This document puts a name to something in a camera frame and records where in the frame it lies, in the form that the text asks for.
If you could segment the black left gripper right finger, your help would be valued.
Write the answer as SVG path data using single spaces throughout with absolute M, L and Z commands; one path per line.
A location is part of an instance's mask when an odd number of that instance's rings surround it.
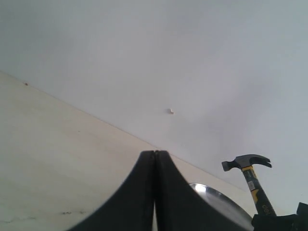
M 156 151 L 154 202 L 160 231 L 244 231 L 189 185 L 167 151 Z

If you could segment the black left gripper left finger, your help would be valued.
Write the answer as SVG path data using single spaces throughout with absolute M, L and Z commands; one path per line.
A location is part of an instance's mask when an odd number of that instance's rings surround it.
M 143 151 L 116 192 L 71 231 L 151 231 L 154 216 L 154 151 Z

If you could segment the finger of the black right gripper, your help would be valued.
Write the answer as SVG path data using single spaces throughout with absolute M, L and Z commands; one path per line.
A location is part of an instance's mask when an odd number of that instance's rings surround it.
M 276 217 L 254 215 L 251 224 L 254 231 L 291 231 L 297 217 L 296 214 Z

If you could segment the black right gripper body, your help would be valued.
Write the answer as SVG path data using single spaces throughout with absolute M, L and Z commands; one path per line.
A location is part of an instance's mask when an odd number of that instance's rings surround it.
M 297 207 L 297 230 L 308 231 L 308 205 L 305 203 L 299 203 Z

